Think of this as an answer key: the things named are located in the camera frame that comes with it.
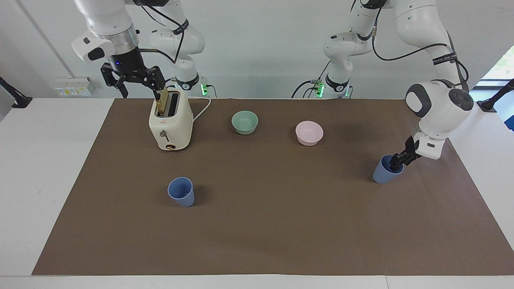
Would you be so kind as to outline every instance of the white electrical box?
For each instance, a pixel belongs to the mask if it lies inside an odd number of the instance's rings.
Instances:
[[[59,96],[93,96],[95,93],[87,77],[58,78],[54,89]]]

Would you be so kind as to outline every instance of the white cable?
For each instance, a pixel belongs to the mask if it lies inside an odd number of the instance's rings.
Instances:
[[[205,98],[205,97],[195,97],[195,96],[188,96],[188,98],[194,98],[194,99],[207,99],[207,98]],[[198,118],[202,113],[204,113],[204,111],[205,111],[205,110],[207,110],[207,108],[211,105],[211,101],[212,101],[212,100],[211,100],[211,97],[209,96],[209,97],[208,97],[208,99],[209,99],[209,103],[207,103],[207,105],[204,107],[204,109],[203,109],[200,113],[198,113],[198,114],[193,118],[193,122],[194,122],[194,121],[195,121],[195,120],[196,120],[196,119],[197,119],[197,118]]]

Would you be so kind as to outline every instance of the brown table mat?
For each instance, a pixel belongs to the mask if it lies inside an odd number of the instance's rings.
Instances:
[[[373,182],[418,122],[403,101],[213,100],[177,152],[158,149],[151,103],[114,101],[34,275],[514,275],[449,141]],[[239,110],[259,116],[252,135],[233,131]],[[303,120],[324,128],[315,147],[296,140]],[[167,195],[178,176],[191,208]]]

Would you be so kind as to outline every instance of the blue object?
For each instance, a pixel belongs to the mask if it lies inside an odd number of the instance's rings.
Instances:
[[[507,119],[505,121],[505,124],[511,131],[514,131],[514,115]]]
[[[379,184],[385,184],[403,172],[403,164],[401,164],[401,167],[399,167],[396,171],[391,170],[391,164],[389,164],[389,162],[392,158],[392,155],[385,155],[382,157],[382,159],[380,159],[375,172],[373,172],[373,179],[375,182]]]
[[[168,185],[168,195],[183,207],[194,203],[193,183],[186,177],[178,177]]]

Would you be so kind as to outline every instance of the green light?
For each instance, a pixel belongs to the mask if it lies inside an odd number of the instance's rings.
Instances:
[[[320,87],[318,88],[318,92],[317,92],[317,96],[319,98],[322,98],[323,97],[323,91],[325,90],[325,85],[321,84]]]
[[[207,87],[205,87],[205,85],[202,83],[201,84],[201,93],[205,96],[207,94],[209,94],[209,90],[207,89]]]

